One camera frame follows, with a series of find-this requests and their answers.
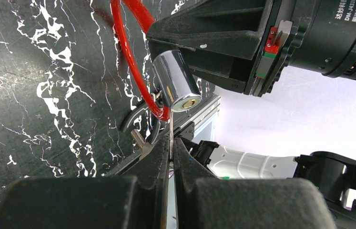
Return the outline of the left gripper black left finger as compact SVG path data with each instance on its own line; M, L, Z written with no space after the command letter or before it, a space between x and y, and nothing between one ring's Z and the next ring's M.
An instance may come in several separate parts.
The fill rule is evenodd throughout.
M121 175L26 178L0 203L0 229L163 229L169 141Z

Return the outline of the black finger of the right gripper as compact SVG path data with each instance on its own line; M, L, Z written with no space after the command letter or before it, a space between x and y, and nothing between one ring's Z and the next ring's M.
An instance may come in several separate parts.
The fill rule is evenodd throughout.
M250 94L257 49L180 49L195 76L228 91Z
M274 2L272 0L201 0L155 22L149 39L251 60Z

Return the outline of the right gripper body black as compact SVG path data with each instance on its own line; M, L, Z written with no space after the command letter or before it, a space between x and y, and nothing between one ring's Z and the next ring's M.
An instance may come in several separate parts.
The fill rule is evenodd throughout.
M270 93L287 66L356 81L356 0L272 0L244 93Z

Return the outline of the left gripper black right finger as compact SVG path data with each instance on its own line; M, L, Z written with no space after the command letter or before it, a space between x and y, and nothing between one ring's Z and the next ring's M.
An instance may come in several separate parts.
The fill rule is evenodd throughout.
M180 229L336 227L323 196L305 179L219 179L179 138L172 154Z

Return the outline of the red cable bike lock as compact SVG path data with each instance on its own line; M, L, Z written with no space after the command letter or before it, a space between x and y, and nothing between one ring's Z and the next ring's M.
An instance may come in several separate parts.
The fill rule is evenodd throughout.
M152 114L159 120L167 121L171 119L173 113L185 112L198 105L202 96L179 48L166 43L149 41L148 48L152 57L152 65L164 96L163 108L155 103L132 54L125 34L120 5L119 0L110 1L115 31L134 81Z

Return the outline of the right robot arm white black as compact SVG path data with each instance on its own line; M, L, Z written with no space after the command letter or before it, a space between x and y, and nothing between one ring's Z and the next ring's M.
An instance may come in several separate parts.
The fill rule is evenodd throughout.
M172 70L229 91L270 93L287 66L356 81L356 0L202 0L148 32L162 87ZM356 229L356 160L331 152L271 157L203 143L192 154L229 178L304 178L339 229Z

